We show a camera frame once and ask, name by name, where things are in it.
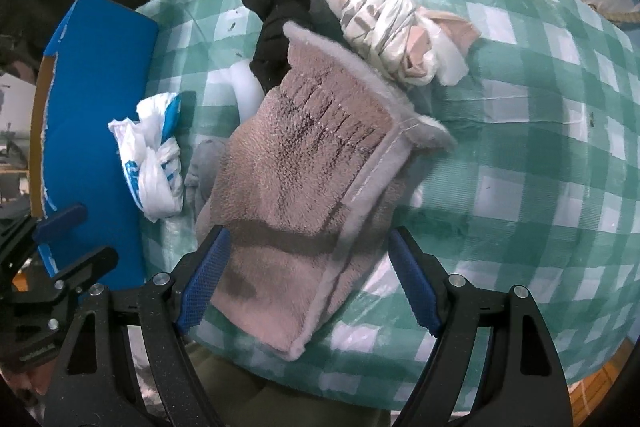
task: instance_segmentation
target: gingham tablecloth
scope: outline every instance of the gingham tablecloth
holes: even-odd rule
[[[423,3],[472,20],[482,38],[457,86],[410,92],[458,147],[418,161],[422,183],[395,222],[450,273],[499,291],[529,287],[576,381],[613,354],[640,301],[638,55],[578,0]],[[155,0],[140,11],[161,25],[146,94],[183,93],[177,139],[186,169],[199,140],[238,125],[221,70],[252,57],[260,21],[240,0]],[[191,216],[142,221],[150,274],[196,246]],[[262,377],[386,409],[402,407],[434,344],[388,258],[295,362],[213,307],[192,334]],[[486,340],[481,333],[458,409],[472,403]]]

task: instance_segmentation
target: silver screw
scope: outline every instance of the silver screw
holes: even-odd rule
[[[529,297],[529,290],[527,290],[524,286],[514,286],[513,292],[517,297],[520,297],[521,299],[526,299],[527,297]]]
[[[449,275],[449,282],[451,283],[452,286],[456,286],[457,288],[460,288],[461,286],[465,285],[466,279],[462,277],[462,275],[460,275],[459,273],[452,273],[451,275]]]
[[[170,280],[171,280],[171,276],[166,272],[160,272],[154,275],[154,284],[156,286],[164,286]]]
[[[93,284],[91,288],[89,288],[90,295],[93,295],[94,297],[96,295],[100,295],[102,292],[104,292],[104,284],[100,284],[99,282]]]

